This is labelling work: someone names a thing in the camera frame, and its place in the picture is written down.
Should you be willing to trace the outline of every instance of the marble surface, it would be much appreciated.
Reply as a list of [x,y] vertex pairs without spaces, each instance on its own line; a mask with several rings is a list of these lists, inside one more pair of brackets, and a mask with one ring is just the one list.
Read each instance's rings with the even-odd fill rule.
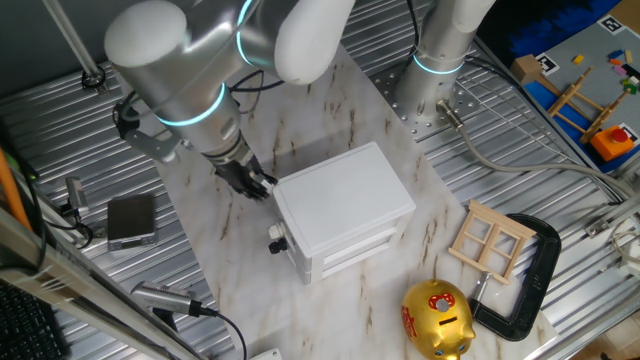
[[[247,108],[255,94],[237,100]],[[276,177],[375,141],[416,203],[395,248],[305,286],[286,254],[267,248],[272,199],[259,204],[235,194],[207,160],[182,148],[158,165],[220,311],[242,330],[250,355],[278,347],[285,360],[422,359],[400,319],[405,292],[438,278],[469,295],[480,274],[447,253],[466,212],[392,109],[341,48],[318,81],[263,93],[243,121],[248,143]],[[492,281],[483,302],[508,314],[519,291],[512,281]],[[477,337],[462,359],[524,359],[557,335],[542,314],[517,343],[473,328]]]

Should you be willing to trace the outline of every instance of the orange object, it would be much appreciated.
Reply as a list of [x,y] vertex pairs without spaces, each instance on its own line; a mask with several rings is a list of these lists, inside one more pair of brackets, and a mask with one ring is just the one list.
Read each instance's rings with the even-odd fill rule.
[[591,145],[604,161],[611,161],[633,149],[633,140],[618,125],[593,135]]
[[31,230],[31,224],[29,224],[29,218],[27,218],[27,213],[22,206],[18,187],[16,186],[16,182],[11,174],[11,169],[7,163],[7,158],[4,156],[2,150],[0,150],[0,182],[4,188],[4,193],[7,196],[7,202],[9,202],[13,216],[20,221],[24,227]]

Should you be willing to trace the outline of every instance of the black knob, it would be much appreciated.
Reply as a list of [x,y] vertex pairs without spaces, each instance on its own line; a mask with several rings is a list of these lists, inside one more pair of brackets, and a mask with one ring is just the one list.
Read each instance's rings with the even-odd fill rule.
[[280,251],[286,251],[286,250],[287,250],[287,240],[285,240],[285,238],[280,238],[272,242],[271,244],[269,244],[269,251],[272,254],[277,254]]

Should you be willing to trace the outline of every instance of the small wooden frame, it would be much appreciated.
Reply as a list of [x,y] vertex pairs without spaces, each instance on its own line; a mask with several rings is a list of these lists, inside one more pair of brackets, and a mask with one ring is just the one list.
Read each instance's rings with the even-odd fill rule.
[[[627,96],[627,94],[629,94],[629,91],[630,91],[629,89],[627,89],[624,93],[622,93],[622,95],[620,95],[620,97],[618,97],[618,99],[616,101],[612,102],[611,104],[609,104],[609,105],[607,105],[605,107],[602,107],[602,106],[596,104],[593,100],[587,98],[586,96],[584,96],[584,95],[582,95],[582,94],[580,94],[578,92],[578,90],[580,90],[580,88],[582,87],[582,82],[584,81],[584,79],[587,77],[587,75],[589,75],[589,73],[592,70],[593,70],[593,66],[590,66],[587,69],[587,71],[585,71],[585,73],[582,74],[580,76],[580,78],[578,78],[578,80],[576,80],[576,82],[571,84],[571,86],[569,86],[567,91],[565,91],[562,94],[560,94],[557,89],[555,89],[555,91],[554,91],[553,85],[547,79],[545,79],[542,75],[540,75],[538,77],[538,82],[540,82],[542,84],[542,86],[544,86],[545,88],[549,89],[549,91],[551,91],[556,96],[558,96],[558,100],[548,110],[549,115],[551,117],[557,116],[562,121],[566,122],[567,124],[571,125],[576,130],[580,131],[583,134],[580,137],[580,142],[582,144],[586,144],[589,141],[591,141],[591,138],[593,137],[593,135],[595,135],[600,130],[600,127],[602,125],[604,125],[604,123],[607,120],[609,120],[609,117],[611,117],[613,112],[616,110],[616,107],[618,107],[618,105],[620,105],[620,102],[622,101],[622,99],[624,99],[624,97]],[[580,111],[571,102],[571,98],[573,96],[581,99],[582,101],[584,101],[585,103],[589,104],[593,108],[599,110],[600,111],[600,115],[598,116],[598,118],[595,119],[595,120],[589,119],[582,111]],[[569,105],[572,108],[576,109],[576,111],[578,111],[580,113],[580,115],[584,116],[587,120],[589,120],[591,122],[591,126],[589,126],[589,128],[587,130],[584,130],[580,126],[578,126],[576,123],[574,123],[573,121],[567,119],[565,116],[560,114],[560,109],[564,105]]]
[[[470,233],[471,225],[473,225],[476,219],[489,224],[489,229],[483,239],[480,239]],[[494,247],[500,233],[504,233],[515,239],[515,244],[513,245],[510,254],[506,254]],[[469,215],[467,215],[467,219],[464,221],[464,224],[462,224],[462,228],[456,237],[456,241],[449,248],[449,253],[477,270],[491,272],[496,280],[505,285],[509,285],[511,283],[509,281],[509,275],[511,275],[511,271],[516,265],[516,261],[518,260],[518,256],[520,256],[520,252],[522,252],[524,243],[535,234],[535,231],[521,225],[517,221],[511,220],[475,200],[471,200],[469,204]],[[462,245],[467,238],[482,245],[480,254],[476,259],[471,259],[461,252]],[[507,258],[508,261],[504,273],[499,274],[487,267],[487,262],[489,261],[491,253]]]

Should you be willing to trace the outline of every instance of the gray cable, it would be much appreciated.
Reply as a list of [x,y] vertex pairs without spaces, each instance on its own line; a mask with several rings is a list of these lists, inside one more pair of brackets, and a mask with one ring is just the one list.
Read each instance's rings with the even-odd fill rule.
[[616,251],[620,254],[620,256],[622,256],[623,259],[635,264],[640,264],[640,259],[636,259],[633,256],[627,254],[624,250],[622,250],[620,245],[618,245],[618,241],[620,241],[620,239],[622,239],[625,236],[633,236],[633,239],[628,241],[628,243],[631,243],[635,241],[638,237],[640,237],[640,232],[638,231],[623,231],[616,234],[616,231],[618,231],[618,229],[623,224],[624,224],[624,221],[618,224],[618,226],[616,226],[613,229],[613,231],[611,231],[611,234],[609,234],[609,241],[611,242],[611,245],[613,245],[613,248],[616,249]]
[[635,195],[635,192],[629,186],[627,186],[626,184],[622,183],[621,181],[618,181],[618,180],[612,178],[609,175],[606,175],[606,174],[603,174],[603,173],[601,173],[599,171],[590,169],[590,168],[588,168],[586,166],[574,165],[574,164],[563,164],[563,163],[538,164],[538,165],[529,165],[529,166],[505,166],[505,165],[500,165],[500,164],[493,163],[490,160],[488,160],[487,158],[485,158],[484,156],[482,156],[482,154],[480,154],[480,152],[478,152],[476,147],[473,146],[473,143],[471,142],[471,139],[469,138],[469,135],[467,135],[467,132],[464,129],[464,126],[459,128],[458,132],[460,133],[460,136],[462,137],[464,142],[469,147],[469,150],[471,151],[471,153],[478,159],[478,161],[480,161],[484,166],[490,167],[490,168],[492,168],[494,170],[503,171],[503,172],[542,171],[542,170],[548,170],[548,169],[561,169],[561,170],[578,171],[578,172],[581,172],[583,174],[595,176],[595,177],[597,177],[597,178],[599,178],[599,179],[601,179],[601,180],[613,185],[614,187],[616,187],[618,190],[622,191],[628,197],[632,197],[633,195]]

